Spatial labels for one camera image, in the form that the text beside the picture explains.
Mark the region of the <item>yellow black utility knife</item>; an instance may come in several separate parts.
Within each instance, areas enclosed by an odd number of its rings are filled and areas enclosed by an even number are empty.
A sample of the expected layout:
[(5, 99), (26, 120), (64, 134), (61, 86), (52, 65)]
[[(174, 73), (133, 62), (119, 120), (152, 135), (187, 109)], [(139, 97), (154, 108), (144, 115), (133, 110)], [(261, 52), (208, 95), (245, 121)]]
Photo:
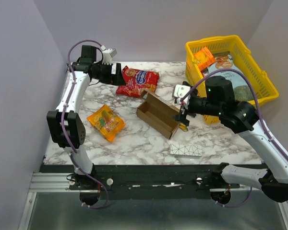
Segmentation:
[(187, 131), (188, 131), (188, 128), (187, 128), (187, 126), (186, 126), (185, 124), (180, 123), (179, 128), (180, 128), (182, 131), (184, 131), (184, 132), (187, 132)]

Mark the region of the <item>brown cardboard express box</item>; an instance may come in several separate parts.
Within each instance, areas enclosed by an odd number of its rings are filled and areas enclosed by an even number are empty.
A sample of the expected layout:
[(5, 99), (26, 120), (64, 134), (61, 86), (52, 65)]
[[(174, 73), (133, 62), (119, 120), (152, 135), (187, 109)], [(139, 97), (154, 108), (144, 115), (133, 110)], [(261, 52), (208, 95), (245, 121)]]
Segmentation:
[(144, 101), (137, 108), (137, 117), (165, 138), (171, 139), (180, 125), (175, 120), (180, 110), (150, 90), (144, 90), (141, 98)]

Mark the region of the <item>white patterned box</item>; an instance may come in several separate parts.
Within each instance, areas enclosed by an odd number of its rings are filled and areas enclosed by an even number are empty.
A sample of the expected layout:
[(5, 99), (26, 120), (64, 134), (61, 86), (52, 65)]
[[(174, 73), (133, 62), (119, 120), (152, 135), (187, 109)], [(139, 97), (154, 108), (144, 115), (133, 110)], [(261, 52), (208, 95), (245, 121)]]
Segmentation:
[(182, 145), (171, 144), (170, 154), (179, 157), (201, 157), (203, 154), (202, 147), (199, 145)]

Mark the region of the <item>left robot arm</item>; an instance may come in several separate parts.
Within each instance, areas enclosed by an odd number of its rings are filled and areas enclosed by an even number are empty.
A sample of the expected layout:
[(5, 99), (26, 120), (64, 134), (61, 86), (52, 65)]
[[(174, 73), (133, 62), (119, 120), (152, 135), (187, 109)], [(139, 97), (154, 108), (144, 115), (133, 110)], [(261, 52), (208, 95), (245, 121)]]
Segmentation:
[(52, 141), (63, 148), (74, 166), (76, 181), (86, 189), (96, 186), (95, 166), (89, 160), (84, 147), (86, 131), (79, 116), (84, 93), (91, 81), (120, 86), (123, 79), (121, 64), (113, 64), (117, 54), (114, 48), (104, 45), (81, 47), (81, 55), (75, 61), (68, 61), (70, 78), (61, 102), (54, 111), (47, 113), (47, 123)]

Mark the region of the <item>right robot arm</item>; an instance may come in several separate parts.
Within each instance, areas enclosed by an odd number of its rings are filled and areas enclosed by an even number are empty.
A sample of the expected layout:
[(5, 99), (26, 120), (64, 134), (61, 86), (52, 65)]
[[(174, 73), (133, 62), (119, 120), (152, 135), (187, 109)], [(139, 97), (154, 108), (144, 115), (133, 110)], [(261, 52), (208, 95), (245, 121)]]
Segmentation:
[(175, 120), (187, 126), (187, 115), (216, 115), (221, 124), (248, 142), (267, 165), (266, 169), (252, 169), (221, 163), (212, 172), (212, 184), (218, 188), (226, 184), (246, 185), (261, 190), (273, 201), (288, 201), (288, 152), (265, 126), (259, 110), (249, 102), (236, 101), (231, 81), (222, 76), (208, 78), (205, 87), (206, 97), (197, 96), (197, 90), (187, 82), (174, 87), (172, 96), (180, 105)]

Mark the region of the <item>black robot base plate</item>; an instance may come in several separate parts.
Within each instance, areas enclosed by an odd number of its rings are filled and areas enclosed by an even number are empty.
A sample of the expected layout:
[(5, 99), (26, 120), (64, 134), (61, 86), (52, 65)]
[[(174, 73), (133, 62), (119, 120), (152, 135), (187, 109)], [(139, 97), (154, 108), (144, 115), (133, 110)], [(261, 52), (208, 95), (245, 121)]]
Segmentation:
[(88, 205), (106, 200), (210, 199), (241, 185), (259, 189), (264, 165), (96, 165), (91, 177), (72, 165), (41, 165), (41, 173), (67, 173), (68, 190)]

